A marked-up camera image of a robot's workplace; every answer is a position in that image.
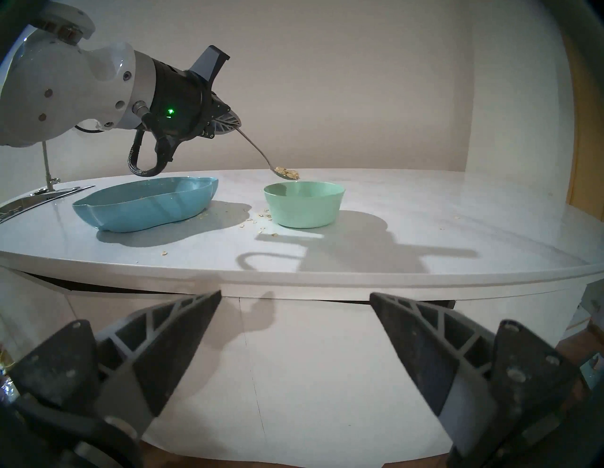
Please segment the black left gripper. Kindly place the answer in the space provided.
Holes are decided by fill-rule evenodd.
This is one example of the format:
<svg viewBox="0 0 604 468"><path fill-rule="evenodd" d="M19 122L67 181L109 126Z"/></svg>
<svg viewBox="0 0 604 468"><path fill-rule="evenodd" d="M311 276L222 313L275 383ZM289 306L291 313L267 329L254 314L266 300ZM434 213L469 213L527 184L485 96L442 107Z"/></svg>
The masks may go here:
<svg viewBox="0 0 604 468"><path fill-rule="evenodd" d="M198 69L185 71L163 62L153 64L155 92L150 112L141 121L156 139L158 158L173 158L184 141L195 137L213 139L241 127L238 115L212 90L225 62L206 62Z"/></svg>

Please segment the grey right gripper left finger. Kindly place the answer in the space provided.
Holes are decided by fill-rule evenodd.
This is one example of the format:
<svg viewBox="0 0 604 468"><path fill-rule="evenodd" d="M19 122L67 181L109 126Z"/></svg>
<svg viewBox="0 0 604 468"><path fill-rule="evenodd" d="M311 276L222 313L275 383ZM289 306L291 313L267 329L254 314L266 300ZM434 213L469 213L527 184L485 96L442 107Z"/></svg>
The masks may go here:
<svg viewBox="0 0 604 468"><path fill-rule="evenodd" d="M69 322L11 369L13 406L51 427L121 422L140 438L187 371L221 291L138 310L94 333Z"/></svg>

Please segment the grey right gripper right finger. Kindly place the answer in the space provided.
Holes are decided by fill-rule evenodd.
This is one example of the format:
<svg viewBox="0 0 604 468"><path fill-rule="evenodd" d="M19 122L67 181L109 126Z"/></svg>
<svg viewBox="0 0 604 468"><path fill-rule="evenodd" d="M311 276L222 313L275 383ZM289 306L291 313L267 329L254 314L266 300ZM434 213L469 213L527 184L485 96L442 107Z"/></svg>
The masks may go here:
<svg viewBox="0 0 604 468"><path fill-rule="evenodd" d="M510 457L558 429L580 369L520 322L373 292L397 357L452 441L450 457Z"/></svg>

